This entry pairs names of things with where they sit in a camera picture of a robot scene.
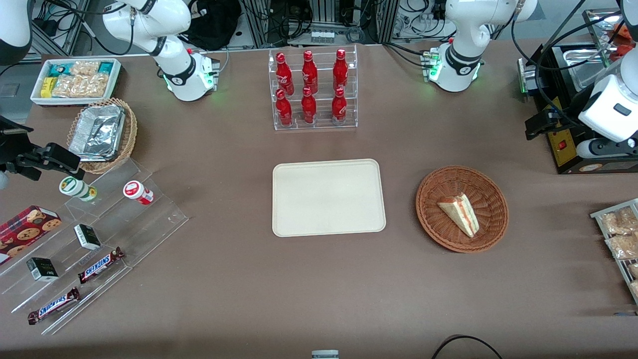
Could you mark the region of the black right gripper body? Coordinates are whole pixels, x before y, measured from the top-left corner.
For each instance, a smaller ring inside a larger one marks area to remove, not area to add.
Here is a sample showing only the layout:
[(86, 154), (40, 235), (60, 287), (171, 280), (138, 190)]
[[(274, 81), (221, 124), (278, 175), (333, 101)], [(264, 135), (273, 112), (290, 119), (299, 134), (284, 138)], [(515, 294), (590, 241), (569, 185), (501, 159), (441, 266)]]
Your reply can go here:
[(0, 165), (18, 159), (34, 159), (35, 145), (29, 140), (28, 134), (34, 131), (30, 127), (20, 125), (5, 117), (0, 118)]

